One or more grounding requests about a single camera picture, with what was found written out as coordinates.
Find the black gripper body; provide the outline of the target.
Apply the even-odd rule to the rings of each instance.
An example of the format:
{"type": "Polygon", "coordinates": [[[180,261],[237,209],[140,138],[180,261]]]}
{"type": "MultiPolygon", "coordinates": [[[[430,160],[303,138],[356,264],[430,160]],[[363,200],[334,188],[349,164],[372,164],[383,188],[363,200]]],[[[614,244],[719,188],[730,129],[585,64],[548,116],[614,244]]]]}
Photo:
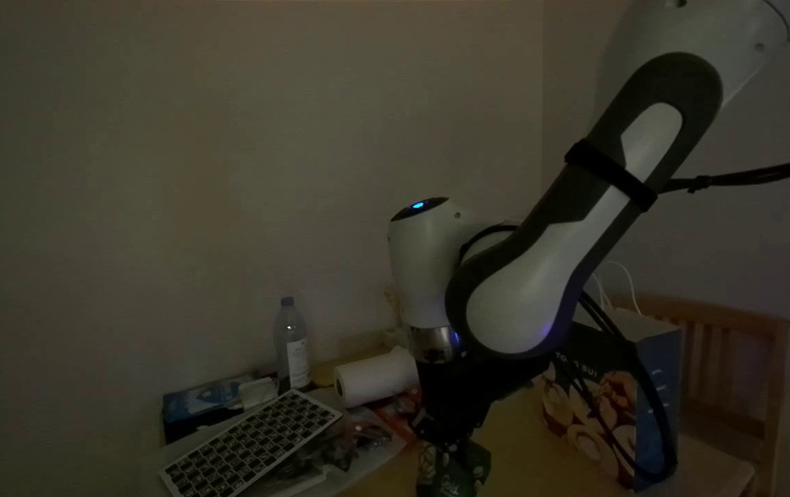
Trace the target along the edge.
{"type": "Polygon", "coordinates": [[[544,369],[542,359],[459,356],[416,360],[423,412],[414,431],[430,443],[462,443],[488,407],[544,369]]]}

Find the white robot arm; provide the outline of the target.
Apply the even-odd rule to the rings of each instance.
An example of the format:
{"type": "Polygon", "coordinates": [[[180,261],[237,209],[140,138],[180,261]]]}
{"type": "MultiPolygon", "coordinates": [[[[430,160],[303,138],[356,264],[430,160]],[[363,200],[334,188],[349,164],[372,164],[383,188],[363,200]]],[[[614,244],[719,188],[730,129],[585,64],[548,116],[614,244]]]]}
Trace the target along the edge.
{"type": "Polygon", "coordinates": [[[447,196],[390,218],[426,442],[466,442],[494,399],[548,367],[589,275],[784,47],[790,0],[629,0],[599,66],[596,120],[519,222],[447,196]]]}

